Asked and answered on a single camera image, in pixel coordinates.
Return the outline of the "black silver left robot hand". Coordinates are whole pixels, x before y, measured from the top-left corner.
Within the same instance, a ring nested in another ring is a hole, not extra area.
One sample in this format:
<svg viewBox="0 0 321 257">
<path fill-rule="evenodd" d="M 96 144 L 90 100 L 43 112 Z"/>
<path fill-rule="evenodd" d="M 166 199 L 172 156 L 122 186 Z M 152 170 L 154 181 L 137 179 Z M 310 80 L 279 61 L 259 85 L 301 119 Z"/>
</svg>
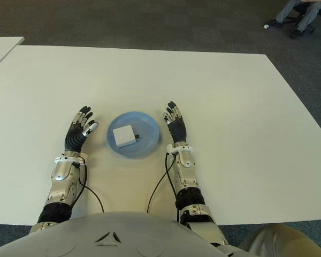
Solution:
<svg viewBox="0 0 321 257">
<path fill-rule="evenodd" d="M 81 153 L 87 138 L 98 128 L 98 122 L 89 121 L 93 113 L 91 107 L 82 107 L 74 116 L 65 137 L 64 151 Z"/>
</svg>

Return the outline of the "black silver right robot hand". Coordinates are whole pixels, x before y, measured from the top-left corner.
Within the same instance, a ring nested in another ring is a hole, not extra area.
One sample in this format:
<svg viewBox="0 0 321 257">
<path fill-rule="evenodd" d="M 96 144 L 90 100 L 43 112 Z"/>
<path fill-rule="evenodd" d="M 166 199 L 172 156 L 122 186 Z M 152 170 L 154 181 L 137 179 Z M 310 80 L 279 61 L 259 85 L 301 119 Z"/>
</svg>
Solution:
<svg viewBox="0 0 321 257">
<path fill-rule="evenodd" d="M 163 120 L 167 124 L 173 143 L 187 142 L 187 131 L 179 107 L 173 102 L 167 104 L 163 113 Z"/>
</svg>

